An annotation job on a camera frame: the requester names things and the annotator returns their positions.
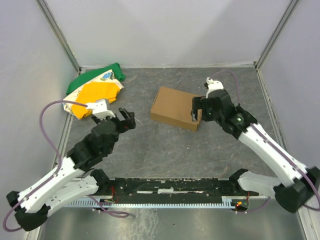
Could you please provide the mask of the brown cardboard box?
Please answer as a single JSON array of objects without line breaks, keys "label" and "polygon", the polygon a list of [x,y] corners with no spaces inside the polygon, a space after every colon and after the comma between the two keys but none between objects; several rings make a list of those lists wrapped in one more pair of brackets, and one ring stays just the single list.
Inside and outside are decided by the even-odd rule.
[{"label": "brown cardboard box", "polygon": [[161,86],[150,109],[150,118],[156,122],[168,124],[196,132],[201,119],[192,120],[192,100],[196,94]]}]

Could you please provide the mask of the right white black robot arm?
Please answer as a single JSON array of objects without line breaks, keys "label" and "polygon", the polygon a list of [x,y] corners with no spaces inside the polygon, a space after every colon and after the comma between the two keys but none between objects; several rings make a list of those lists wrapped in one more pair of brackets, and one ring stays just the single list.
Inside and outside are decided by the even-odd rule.
[{"label": "right white black robot arm", "polygon": [[236,182],[244,191],[252,191],[272,199],[286,211],[295,213],[312,198],[320,198],[320,170],[307,167],[277,144],[240,105],[234,105],[224,89],[208,90],[205,96],[192,99],[192,120],[198,112],[205,122],[216,122],[224,132],[255,152],[275,173],[275,177],[238,170]]}]

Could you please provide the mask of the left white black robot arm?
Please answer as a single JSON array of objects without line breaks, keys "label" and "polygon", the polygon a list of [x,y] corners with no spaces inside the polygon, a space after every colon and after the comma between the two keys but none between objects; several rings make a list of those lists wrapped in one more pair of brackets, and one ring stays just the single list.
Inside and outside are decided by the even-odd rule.
[{"label": "left white black robot arm", "polygon": [[11,191],[6,199],[20,229],[32,231],[56,210],[86,195],[108,189],[111,181],[102,169],[93,169],[110,155],[119,135],[135,129],[135,114],[121,107],[120,120],[112,112],[104,119],[93,117],[96,126],[67,152],[61,162],[24,191]]}]

